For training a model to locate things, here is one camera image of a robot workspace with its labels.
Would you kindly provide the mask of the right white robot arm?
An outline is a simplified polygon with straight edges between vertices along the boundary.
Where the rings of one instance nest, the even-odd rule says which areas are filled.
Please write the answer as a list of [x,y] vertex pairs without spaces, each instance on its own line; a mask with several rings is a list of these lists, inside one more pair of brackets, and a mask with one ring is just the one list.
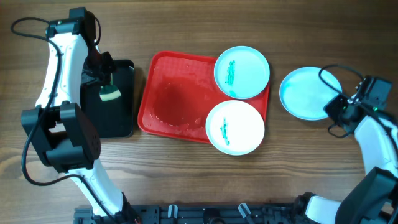
[[366,76],[357,93],[340,93],[324,110],[357,140],[366,175],[341,202],[306,192],[291,209],[295,223],[397,223],[397,121],[384,112],[391,82]]

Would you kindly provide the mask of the white plate green smear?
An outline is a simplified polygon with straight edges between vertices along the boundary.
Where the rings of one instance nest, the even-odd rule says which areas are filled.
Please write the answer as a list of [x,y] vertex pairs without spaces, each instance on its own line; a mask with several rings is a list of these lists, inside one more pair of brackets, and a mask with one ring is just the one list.
[[228,100],[209,112],[205,131],[217,150],[232,156],[242,156],[261,144],[265,124],[260,113],[250,104]]

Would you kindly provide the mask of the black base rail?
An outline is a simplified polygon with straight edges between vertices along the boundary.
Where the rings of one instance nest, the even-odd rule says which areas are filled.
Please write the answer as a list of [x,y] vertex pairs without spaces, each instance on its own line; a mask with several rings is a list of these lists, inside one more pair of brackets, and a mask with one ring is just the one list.
[[74,223],[148,223],[148,224],[203,224],[203,223],[298,223],[292,216],[291,204],[182,206],[171,204],[135,205],[112,219],[95,215],[88,207],[76,208]]

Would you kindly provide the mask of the light blue plate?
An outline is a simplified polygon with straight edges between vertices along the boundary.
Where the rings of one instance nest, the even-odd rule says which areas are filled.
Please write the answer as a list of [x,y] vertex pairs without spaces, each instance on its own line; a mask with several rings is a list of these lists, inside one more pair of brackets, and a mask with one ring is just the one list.
[[290,72],[279,88],[283,107],[293,116],[318,121],[328,117],[324,106],[342,90],[335,76],[318,67],[302,67]]

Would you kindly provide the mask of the green yellow sponge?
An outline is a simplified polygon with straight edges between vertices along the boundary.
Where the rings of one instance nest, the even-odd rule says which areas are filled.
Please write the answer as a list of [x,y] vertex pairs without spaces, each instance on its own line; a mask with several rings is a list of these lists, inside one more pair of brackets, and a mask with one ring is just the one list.
[[121,92],[115,85],[101,86],[99,97],[102,101],[115,100],[121,96]]

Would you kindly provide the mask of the blue plate green smear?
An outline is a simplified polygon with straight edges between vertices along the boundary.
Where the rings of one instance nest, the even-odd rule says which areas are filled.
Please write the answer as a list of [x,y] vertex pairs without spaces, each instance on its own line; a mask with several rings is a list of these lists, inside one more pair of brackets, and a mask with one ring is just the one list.
[[214,79],[226,95],[240,100],[253,98],[267,86],[271,71],[265,56],[248,46],[225,50],[216,60]]

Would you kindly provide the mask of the black plastic tray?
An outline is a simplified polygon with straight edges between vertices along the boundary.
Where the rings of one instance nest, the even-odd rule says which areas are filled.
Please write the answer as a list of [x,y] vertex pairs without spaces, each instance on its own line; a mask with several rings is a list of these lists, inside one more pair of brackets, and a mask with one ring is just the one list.
[[134,63],[116,60],[113,84],[121,96],[109,101],[100,98],[101,86],[94,78],[82,74],[80,106],[101,138],[126,138],[132,135],[134,105]]

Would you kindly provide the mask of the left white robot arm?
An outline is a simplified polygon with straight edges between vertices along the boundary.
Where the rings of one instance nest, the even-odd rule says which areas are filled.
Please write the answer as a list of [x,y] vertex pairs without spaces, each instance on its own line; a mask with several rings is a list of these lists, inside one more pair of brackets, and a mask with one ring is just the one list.
[[24,149],[33,147],[43,165],[88,199],[90,208],[78,209],[75,223],[140,223],[100,161],[103,138],[132,134],[134,64],[100,52],[100,38],[98,18],[84,7],[48,21],[44,86],[34,108],[21,114]]

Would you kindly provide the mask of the red plastic tray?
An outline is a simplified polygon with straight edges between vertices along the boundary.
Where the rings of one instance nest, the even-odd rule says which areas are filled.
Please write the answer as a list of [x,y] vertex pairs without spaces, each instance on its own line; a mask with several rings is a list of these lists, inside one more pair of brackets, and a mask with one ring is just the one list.
[[216,59],[183,52],[154,55],[137,123],[149,134],[209,143],[205,130],[209,112],[228,101],[214,78]]

